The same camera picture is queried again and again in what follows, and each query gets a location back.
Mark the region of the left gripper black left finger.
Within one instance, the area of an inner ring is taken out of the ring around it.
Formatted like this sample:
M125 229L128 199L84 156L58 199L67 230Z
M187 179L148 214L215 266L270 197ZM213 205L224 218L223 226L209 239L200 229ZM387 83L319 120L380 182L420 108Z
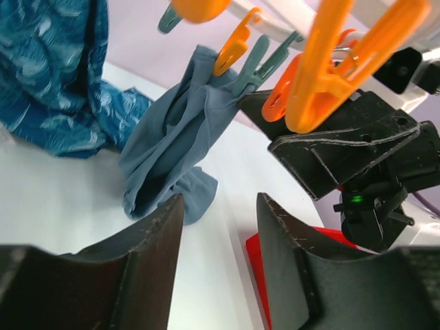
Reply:
M76 254L2 245L1 328L167 328L183 220L178 194Z

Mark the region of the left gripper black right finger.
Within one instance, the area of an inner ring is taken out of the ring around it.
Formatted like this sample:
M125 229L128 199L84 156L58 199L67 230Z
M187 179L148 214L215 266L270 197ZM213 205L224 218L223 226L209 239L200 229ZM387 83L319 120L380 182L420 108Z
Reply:
M439 249L371 254L291 216L265 193L258 233L274 329L438 329Z

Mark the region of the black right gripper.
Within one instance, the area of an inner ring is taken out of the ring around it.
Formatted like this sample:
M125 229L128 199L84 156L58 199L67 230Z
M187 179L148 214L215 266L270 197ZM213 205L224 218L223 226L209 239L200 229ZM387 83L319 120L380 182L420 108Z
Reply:
M266 122L269 91L240 99L242 112L269 138L268 151L312 199L339 187L388 187L397 178L412 193L439 185L439 134L372 91L359 91L311 133L292 133L284 120Z

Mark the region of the white round clip hanger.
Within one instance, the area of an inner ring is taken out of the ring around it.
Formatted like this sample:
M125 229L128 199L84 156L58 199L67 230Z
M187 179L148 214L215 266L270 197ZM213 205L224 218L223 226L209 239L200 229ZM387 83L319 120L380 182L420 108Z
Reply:
M351 14L365 27L371 28L394 1L356 1ZM274 41L284 41L293 31L303 38L308 36L316 12L306 1L265 1L275 14L262 14L254 27ZM402 45L413 47L422 53L425 61L439 59L439 2L431 2L432 9L426 20Z

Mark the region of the grey-blue t-shirt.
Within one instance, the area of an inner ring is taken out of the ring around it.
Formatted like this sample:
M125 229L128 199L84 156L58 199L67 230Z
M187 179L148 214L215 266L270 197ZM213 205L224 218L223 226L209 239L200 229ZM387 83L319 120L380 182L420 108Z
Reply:
M184 222L192 224L215 199L218 181L197 163L239 111L231 92L237 73L229 69L213 76L216 57L212 49L197 46L181 81L146 110L122 149L122 205L132 220L181 194Z

